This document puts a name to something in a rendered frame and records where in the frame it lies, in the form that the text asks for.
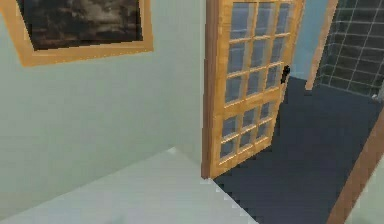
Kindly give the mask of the wooden door with glass panes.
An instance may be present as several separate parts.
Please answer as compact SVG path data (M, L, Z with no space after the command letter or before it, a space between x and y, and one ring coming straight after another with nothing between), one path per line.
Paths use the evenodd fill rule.
M306 0L214 0L211 179L269 147Z

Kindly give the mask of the dark picture in wooden frame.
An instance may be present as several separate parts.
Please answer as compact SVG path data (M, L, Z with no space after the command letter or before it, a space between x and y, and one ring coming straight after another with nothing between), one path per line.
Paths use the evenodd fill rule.
M25 67L154 50L150 0L0 0Z

